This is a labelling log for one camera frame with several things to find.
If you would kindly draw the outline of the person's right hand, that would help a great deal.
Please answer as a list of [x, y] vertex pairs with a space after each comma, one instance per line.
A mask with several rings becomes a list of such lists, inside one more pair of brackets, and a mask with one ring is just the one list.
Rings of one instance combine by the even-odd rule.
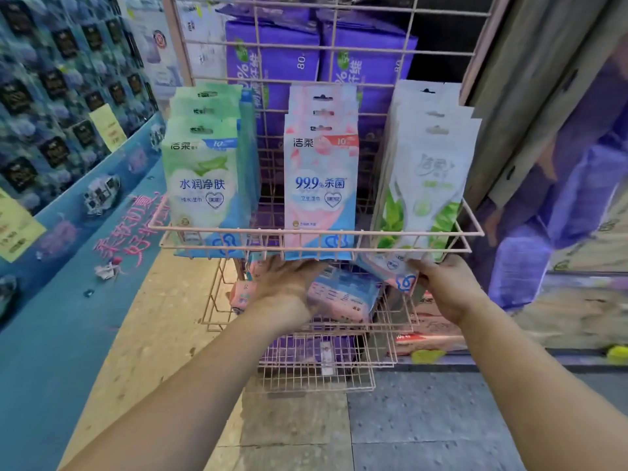
[[434, 262], [430, 278], [417, 278], [417, 282], [432, 294], [440, 313], [456, 325], [489, 301], [467, 262], [457, 254], [448, 254], [442, 262]]

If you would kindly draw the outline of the person's left forearm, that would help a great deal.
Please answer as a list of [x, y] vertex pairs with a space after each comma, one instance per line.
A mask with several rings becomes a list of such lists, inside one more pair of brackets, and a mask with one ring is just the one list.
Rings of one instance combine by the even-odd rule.
[[203, 471], [263, 353], [310, 319], [304, 296], [254, 300], [61, 471]]

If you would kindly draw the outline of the pink blue wipes pack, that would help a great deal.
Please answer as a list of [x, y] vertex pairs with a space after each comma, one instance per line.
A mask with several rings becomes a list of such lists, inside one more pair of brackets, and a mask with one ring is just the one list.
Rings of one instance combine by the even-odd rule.
[[340, 323], [371, 323], [381, 283], [368, 274], [327, 266], [311, 283], [307, 301], [318, 315]]

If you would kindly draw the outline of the purple packet with white label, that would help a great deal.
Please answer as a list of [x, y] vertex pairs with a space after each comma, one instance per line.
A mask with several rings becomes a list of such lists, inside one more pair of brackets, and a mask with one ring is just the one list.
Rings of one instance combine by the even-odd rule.
[[356, 361], [357, 355], [354, 335], [285, 335], [271, 343], [259, 363], [349, 364]]

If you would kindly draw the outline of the white green leaf wipes packet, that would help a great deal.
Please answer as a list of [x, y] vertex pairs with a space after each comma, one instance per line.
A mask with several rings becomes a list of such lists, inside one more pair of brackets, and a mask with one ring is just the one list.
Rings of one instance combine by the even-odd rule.
[[398, 103], [393, 110], [396, 120], [427, 116], [431, 120], [459, 120], [472, 118], [474, 108], [461, 105], [440, 105], [435, 103]]
[[459, 106], [461, 89], [461, 83], [401, 79], [394, 88], [391, 105], [428, 102], [452, 108]]
[[434, 120], [427, 116], [395, 120], [394, 156], [386, 176], [383, 209], [378, 214], [384, 235], [372, 249], [431, 249], [439, 262], [459, 215], [467, 175], [475, 153], [480, 118]]

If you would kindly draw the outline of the wall of dark boxed products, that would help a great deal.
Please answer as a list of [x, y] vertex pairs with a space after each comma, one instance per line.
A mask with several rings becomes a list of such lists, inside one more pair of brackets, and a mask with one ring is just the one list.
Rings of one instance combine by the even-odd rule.
[[111, 154], [105, 105], [127, 137], [157, 110], [119, 0], [0, 0], [0, 188], [43, 210]]

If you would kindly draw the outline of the green wet wipes packet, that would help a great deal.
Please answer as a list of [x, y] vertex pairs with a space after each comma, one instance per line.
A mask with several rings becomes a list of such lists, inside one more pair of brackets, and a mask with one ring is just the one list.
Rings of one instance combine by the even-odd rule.
[[241, 119], [239, 101], [227, 97], [174, 97], [169, 102], [169, 120], [205, 117]]
[[228, 83], [204, 83], [196, 86], [180, 86], [172, 100], [183, 98], [226, 100], [237, 103], [242, 96], [243, 86]]
[[243, 259], [237, 232], [251, 218], [239, 120], [171, 114], [161, 142], [170, 224], [179, 256]]

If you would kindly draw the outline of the pink packet in basket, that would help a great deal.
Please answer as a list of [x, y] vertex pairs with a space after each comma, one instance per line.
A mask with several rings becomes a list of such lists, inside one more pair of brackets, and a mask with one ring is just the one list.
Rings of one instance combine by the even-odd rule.
[[249, 299], [255, 293], [257, 283], [253, 281], [236, 281], [228, 295], [229, 304], [237, 315], [247, 308]]

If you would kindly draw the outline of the white printed poster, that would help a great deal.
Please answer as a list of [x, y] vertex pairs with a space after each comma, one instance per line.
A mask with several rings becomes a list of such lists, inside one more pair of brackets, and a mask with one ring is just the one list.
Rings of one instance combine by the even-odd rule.
[[155, 99], [168, 102], [184, 85], [163, 0], [117, 0]]

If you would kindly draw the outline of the pink wet wipes packet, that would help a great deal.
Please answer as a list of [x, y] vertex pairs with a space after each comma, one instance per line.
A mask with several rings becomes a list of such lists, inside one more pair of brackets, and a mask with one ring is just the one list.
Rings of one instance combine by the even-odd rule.
[[351, 259], [356, 229], [359, 140], [353, 122], [286, 120], [285, 259]]
[[357, 112], [340, 109], [298, 110], [285, 116], [285, 133], [357, 134]]
[[294, 83], [289, 87], [288, 112], [339, 111], [357, 114], [357, 86], [348, 83]]

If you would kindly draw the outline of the pink red carton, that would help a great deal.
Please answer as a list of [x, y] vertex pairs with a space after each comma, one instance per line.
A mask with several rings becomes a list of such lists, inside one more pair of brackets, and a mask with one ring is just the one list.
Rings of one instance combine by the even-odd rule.
[[428, 291], [413, 308], [410, 325], [411, 332], [399, 334], [394, 340], [397, 356], [410, 356], [417, 350], [441, 350], [446, 353], [467, 350], [459, 327], [440, 313]]

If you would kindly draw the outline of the blue printed display counter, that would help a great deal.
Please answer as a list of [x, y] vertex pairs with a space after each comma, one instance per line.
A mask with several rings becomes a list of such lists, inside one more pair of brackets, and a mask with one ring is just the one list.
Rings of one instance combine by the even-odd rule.
[[0, 260], [0, 471], [56, 471], [156, 256], [166, 193], [156, 113], [35, 217], [43, 234]]

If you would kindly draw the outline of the small pink wipes packet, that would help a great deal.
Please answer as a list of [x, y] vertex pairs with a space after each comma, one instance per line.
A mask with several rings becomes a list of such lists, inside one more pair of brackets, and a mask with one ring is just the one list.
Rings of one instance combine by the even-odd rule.
[[355, 265], [400, 292], [413, 292], [418, 271], [397, 253], [357, 253]]

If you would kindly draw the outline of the yellow paper price note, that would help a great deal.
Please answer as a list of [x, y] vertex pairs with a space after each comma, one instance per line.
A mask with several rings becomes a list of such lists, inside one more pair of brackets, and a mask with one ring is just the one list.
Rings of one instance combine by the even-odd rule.
[[45, 232], [45, 226], [0, 188], [0, 258], [15, 262]]
[[118, 150], [128, 140], [128, 136], [108, 103], [90, 112], [89, 117], [111, 153]]

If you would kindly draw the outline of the large purple tissue pack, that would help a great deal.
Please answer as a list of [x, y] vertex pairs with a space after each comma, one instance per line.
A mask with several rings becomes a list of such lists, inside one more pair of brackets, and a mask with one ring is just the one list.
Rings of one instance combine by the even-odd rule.
[[313, 22], [237, 17], [225, 24], [229, 83], [252, 90], [257, 145], [279, 148], [294, 81], [318, 77], [320, 35]]
[[360, 138], [382, 137], [394, 85], [409, 73], [418, 37], [394, 24], [358, 12], [319, 9], [318, 81], [357, 85]]

